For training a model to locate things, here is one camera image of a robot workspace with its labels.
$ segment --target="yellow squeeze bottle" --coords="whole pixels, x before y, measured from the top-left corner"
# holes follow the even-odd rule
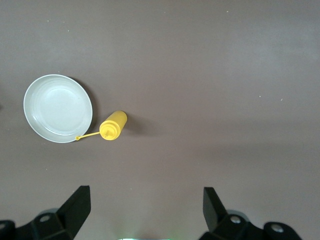
[[[128,117],[123,111],[115,111],[103,123],[101,123],[99,131],[86,134],[83,136],[76,136],[75,140],[80,140],[92,135],[100,134],[105,140],[115,140],[119,137],[122,129],[124,128]]]

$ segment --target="round plate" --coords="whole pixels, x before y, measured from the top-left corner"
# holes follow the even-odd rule
[[[58,74],[35,80],[25,92],[23,109],[32,129],[55,143],[69,143],[84,135],[93,114],[86,91],[76,81]]]

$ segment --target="tabletop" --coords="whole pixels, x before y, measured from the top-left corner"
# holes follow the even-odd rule
[[[80,186],[76,240],[197,240],[204,187],[261,228],[320,235],[320,1],[0,1],[0,218],[17,226]],[[55,143],[23,108],[37,78],[88,93],[88,133]]]

